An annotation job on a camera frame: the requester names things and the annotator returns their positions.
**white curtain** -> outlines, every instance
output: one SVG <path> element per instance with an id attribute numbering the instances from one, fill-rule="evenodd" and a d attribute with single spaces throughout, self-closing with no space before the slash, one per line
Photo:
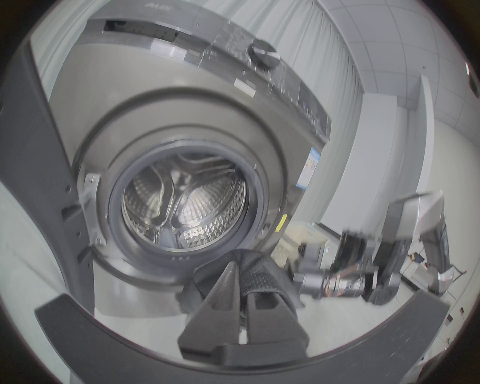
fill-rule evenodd
<path id="1" fill-rule="evenodd" d="M 319 222 L 347 164 L 360 118 L 363 87 L 343 38 L 311 0 L 186 0 L 242 26 L 276 48 L 332 119 L 329 144 L 294 220 Z"/>

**floor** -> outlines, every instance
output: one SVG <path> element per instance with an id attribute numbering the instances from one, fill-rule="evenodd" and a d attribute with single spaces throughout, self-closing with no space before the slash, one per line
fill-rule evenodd
<path id="1" fill-rule="evenodd" d="M 335 253 L 335 245 L 330 244 L 324 263 L 331 263 Z M 96 319 L 143 347 L 181 357 L 177 338 L 187 315 L 180 311 L 176 292 L 134 287 L 99 264 L 94 264 L 94 273 Z M 305 308 L 298 310 L 297 315 L 310 337 L 308 355 L 315 356 L 355 340 L 394 314 L 412 295 L 410 288 L 401 285 L 397 296 L 383 306 L 366 303 L 361 297 L 313 300 L 302 295 Z"/>

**ceiling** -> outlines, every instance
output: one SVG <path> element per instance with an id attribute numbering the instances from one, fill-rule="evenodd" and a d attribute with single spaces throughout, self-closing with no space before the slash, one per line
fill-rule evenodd
<path id="1" fill-rule="evenodd" d="M 435 118 L 480 144 L 480 100 L 465 55 L 419 0 L 318 0 L 343 34 L 366 92 L 417 109 L 420 75 L 430 81 Z"/>

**black fabric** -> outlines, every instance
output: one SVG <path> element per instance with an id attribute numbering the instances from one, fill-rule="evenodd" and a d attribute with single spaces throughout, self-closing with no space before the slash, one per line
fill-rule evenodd
<path id="1" fill-rule="evenodd" d="M 285 279 L 279 281 L 280 274 L 285 275 L 285 273 L 268 254 L 258 251 L 235 249 L 196 268 L 193 273 L 193 283 L 203 298 L 207 297 L 231 261 L 235 261 L 240 269 L 240 296 L 242 298 L 245 298 L 249 293 L 278 293 L 293 314 L 296 315 L 295 305 L 289 296 L 289 293 L 291 295 L 291 292 L 294 291 L 291 282 L 285 283 L 286 276 Z M 270 273 L 272 269 L 278 269 L 280 274 Z M 292 289 L 285 287 L 286 284 L 289 284 Z M 185 290 L 191 291 L 191 289 L 192 287 L 186 287 Z"/>

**washing machine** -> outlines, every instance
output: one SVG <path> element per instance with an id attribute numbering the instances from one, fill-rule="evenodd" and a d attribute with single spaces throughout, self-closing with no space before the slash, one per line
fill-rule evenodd
<path id="1" fill-rule="evenodd" d="M 331 127 L 271 45 L 183 1 L 106 4 L 49 104 L 97 260 L 141 284 L 270 252 Z"/>

